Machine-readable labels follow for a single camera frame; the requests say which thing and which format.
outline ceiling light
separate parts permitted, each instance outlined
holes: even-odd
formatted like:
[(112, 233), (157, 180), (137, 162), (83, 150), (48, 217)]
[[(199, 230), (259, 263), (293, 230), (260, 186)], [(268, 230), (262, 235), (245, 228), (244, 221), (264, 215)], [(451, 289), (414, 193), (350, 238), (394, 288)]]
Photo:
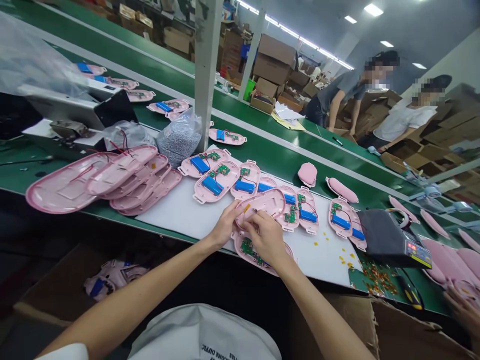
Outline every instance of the ceiling light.
[(419, 64), (418, 62), (414, 62), (413, 65), (415, 65), (417, 68), (422, 69), (422, 70), (427, 69), (425, 66), (423, 66), (422, 64)]
[(363, 9), (375, 17), (382, 15), (384, 13), (382, 10), (380, 10), (378, 7), (376, 7), (373, 4), (367, 5)]
[(389, 43), (388, 41), (380, 41), (383, 45), (385, 45), (387, 48), (393, 48), (394, 46)]
[(357, 20), (355, 20), (353, 17), (351, 16), (345, 16), (345, 20), (347, 20), (349, 23), (352, 23), (352, 24), (355, 24), (357, 22)]

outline person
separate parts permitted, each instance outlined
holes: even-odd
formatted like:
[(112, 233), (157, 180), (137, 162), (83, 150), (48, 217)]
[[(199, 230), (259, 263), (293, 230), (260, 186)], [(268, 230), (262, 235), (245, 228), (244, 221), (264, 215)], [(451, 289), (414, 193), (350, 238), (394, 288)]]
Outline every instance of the person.
[(379, 153), (385, 152), (425, 125), (437, 112), (431, 105), (450, 85), (450, 75), (439, 75), (422, 84), (417, 96), (406, 97), (397, 102), (388, 112), (386, 119), (373, 133), (358, 140), (358, 145), (367, 149), (373, 146)]
[(355, 99), (351, 114), (350, 135), (355, 134), (355, 126), (360, 112), (360, 104), (368, 85), (383, 80), (394, 67), (400, 64), (396, 51), (382, 51), (375, 55), (364, 68), (354, 69), (337, 76), (330, 85), (321, 89), (308, 103), (304, 115), (311, 122), (333, 132), (340, 103)]
[[(42, 360), (102, 359), (209, 255), (221, 249), (242, 210), (235, 200), (196, 244), (95, 304), (40, 354)], [(245, 223), (256, 251), (297, 303), (326, 360), (372, 360), (342, 316), (287, 254), (281, 226), (264, 211)], [(151, 320), (134, 341), (131, 360), (281, 359), (273, 339), (255, 324), (206, 304), (179, 306)]]

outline clear plastic bag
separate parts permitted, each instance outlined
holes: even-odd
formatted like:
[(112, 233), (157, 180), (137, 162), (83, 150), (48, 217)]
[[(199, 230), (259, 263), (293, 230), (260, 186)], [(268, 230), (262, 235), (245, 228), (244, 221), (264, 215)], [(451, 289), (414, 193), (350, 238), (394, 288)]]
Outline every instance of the clear plastic bag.
[(165, 155), (172, 167), (192, 155), (202, 137), (202, 118), (195, 115), (193, 107), (171, 122), (157, 136), (158, 152)]
[(103, 138), (105, 141), (105, 147), (108, 151), (116, 149), (112, 143), (114, 143), (119, 149), (130, 149), (141, 145), (157, 146), (155, 138), (147, 131), (146, 127), (136, 122), (126, 120), (119, 121), (116, 124), (105, 128), (103, 130)]
[(19, 91), (26, 84), (89, 99), (87, 79), (77, 66), (31, 29), (0, 11), (0, 92), (26, 95)]

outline black device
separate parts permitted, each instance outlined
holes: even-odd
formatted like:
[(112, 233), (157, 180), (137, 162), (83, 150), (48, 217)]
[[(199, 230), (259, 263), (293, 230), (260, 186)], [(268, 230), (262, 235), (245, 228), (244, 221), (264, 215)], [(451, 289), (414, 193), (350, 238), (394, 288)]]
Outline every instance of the black device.
[(396, 268), (432, 268), (432, 256), (420, 239), (400, 228), (391, 213), (369, 209), (357, 213), (365, 229), (366, 253)]

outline pink lid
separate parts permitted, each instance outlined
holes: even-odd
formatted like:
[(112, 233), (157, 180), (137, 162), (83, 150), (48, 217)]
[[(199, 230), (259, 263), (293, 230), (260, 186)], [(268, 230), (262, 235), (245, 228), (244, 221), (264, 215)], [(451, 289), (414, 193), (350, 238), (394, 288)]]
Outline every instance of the pink lid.
[(336, 178), (326, 177), (325, 181), (328, 187), (330, 188), (330, 190), (332, 190), (338, 196), (341, 196), (344, 199), (346, 199), (349, 203), (356, 204), (359, 202), (359, 198), (357, 197), (357, 194), (355, 194), (352, 190), (350, 190), (348, 187), (343, 185)]

